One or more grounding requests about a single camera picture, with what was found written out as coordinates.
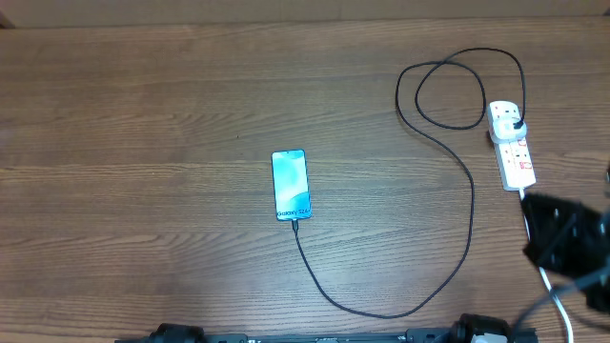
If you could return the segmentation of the blue Samsung Galaxy smartphone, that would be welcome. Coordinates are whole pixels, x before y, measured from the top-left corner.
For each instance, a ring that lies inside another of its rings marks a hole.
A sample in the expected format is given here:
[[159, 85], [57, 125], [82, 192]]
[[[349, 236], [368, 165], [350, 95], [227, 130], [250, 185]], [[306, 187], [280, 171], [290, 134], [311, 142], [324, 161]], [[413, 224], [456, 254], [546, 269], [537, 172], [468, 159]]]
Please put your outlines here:
[[274, 151], [271, 159], [276, 219], [310, 218], [312, 205], [305, 151]]

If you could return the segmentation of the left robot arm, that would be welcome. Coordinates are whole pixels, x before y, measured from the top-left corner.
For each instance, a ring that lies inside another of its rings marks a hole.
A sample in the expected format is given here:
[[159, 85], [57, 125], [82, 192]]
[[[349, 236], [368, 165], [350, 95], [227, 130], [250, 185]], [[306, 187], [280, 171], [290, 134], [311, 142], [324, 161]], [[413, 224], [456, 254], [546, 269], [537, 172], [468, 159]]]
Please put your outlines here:
[[148, 343], [207, 343], [204, 330], [196, 326], [161, 324], [147, 338]]

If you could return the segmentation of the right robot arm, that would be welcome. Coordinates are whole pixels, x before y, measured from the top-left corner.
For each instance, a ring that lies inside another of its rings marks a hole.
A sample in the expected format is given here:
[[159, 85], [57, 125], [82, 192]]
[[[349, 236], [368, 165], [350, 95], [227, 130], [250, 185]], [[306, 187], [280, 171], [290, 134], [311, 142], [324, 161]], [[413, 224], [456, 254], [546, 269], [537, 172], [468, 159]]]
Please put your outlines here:
[[550, 288], [508, 324], [493, 317], [463, 314], [444, 342], [532, 342], [535, 334], [522, 325], [538, 308], [560, 304], [567, 294], [584, 294], [586, 306], [609, 313], [609, 212], [595, 211], [580, 202], [529, 193], [520, 200], [528, 243], [523, 253], [538, 269], [569, 278]]

